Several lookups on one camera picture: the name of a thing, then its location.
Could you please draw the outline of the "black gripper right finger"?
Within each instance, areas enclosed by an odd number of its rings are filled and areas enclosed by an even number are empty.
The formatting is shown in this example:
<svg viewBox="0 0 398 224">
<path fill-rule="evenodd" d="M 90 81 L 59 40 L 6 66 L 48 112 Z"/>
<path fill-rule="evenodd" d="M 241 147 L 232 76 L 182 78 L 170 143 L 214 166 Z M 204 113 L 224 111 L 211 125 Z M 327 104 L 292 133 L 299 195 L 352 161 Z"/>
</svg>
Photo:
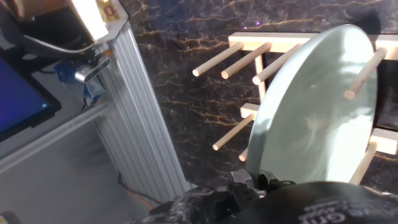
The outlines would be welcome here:
<svg viewBox="0 0 398 224">
<path fill-rule="evenodd" d="M 260 171 L 257 179 L 253 179 L 246 169 L 239 169 L 230 173 L 232 183 L 239 183 L 245 185 L 257 193 L 260 198 L 265 197 L 268 193 L 275 190 L 282 189 L 295 185 L 291 180 L 279 180 L 276 176 L 269 171 Z"/>
</svg>

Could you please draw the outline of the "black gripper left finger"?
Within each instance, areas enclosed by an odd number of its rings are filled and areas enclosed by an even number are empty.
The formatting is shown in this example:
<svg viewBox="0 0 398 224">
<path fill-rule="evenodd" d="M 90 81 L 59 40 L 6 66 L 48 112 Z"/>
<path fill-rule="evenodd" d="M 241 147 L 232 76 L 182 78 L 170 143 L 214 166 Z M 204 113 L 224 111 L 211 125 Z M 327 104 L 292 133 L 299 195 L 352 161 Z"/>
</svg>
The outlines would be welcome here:
<svg viewBox="0 0 398 224">
<path fill-rule="evenodd" d="M 238 213 L 232 195 L 235 187 L 240 188 L 241 184 L 234 183 L 216 189 L 196 187 L 153 208 L 133 223 L 231 223 Z"/>
</svg>

